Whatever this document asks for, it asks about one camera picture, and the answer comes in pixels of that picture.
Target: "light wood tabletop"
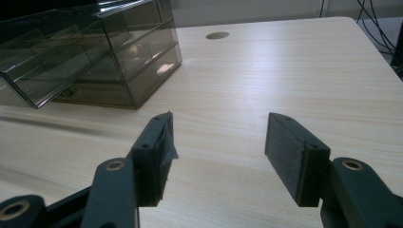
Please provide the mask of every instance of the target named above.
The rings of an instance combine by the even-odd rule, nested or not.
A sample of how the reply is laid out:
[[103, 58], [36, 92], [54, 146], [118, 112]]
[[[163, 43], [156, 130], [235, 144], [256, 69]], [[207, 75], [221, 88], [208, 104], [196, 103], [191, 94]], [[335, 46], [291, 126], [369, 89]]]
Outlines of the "light wood tabletop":
[[[208, 40], [209, 33], [229, 36]], [[149, 119], [174, 115], [179, 159], [142, 227], [321, 227], [264, 155], [269, 112], [369, 164], [403, 196], [403, 85], [349, 18], [178, 28], [182, 66], [138, 110], [0, 106], [0, 201], [51, 204], [124, 157]]]

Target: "wooden table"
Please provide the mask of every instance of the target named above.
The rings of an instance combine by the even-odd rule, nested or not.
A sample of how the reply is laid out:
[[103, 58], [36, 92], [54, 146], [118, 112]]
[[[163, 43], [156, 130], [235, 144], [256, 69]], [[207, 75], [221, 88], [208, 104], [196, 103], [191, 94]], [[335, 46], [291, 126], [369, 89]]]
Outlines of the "wooden table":
[[[212, 32], [227, 31], [220, 40]], [[150, 118], [174, 114], [180, 158], [142, 227], [321, 227], [264, 156], [269, 112], [368, 163], [403, 196], [403, 85], [352, 19], [179, 28], [182, 66], [138, 110], [0, 107], [0, 201], [53, 203], [124, 157]]]

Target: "table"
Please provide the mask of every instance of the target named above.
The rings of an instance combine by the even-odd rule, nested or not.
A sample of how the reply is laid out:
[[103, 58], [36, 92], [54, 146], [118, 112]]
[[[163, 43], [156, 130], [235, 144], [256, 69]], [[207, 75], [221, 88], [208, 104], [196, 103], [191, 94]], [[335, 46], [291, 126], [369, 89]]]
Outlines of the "table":
[[[230, 35], [207, 40], [212, 32]], [[368, 163], [403, 196], [403, 85], [349, 18], [179, 28], [183, 63], [138, 110], [47, 104], [0, 107], [0, 200], [47, 204], [89, 186], [124, 157], [146, 123], [174, 114], [164, 199], [142, 227], [321, 227], [298, 208], [264, 156], [269, 112], [295, 118]]]

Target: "plastic drawer organizer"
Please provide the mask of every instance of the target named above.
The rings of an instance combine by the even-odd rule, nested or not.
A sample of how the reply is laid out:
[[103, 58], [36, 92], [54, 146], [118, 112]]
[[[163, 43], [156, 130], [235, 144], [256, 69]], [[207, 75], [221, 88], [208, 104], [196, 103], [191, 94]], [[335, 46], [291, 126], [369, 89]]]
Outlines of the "plastic drawer organizer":
[[56, 9], [0, 29], [1, 105], [137, 108], [182, 61], [168, 0]]

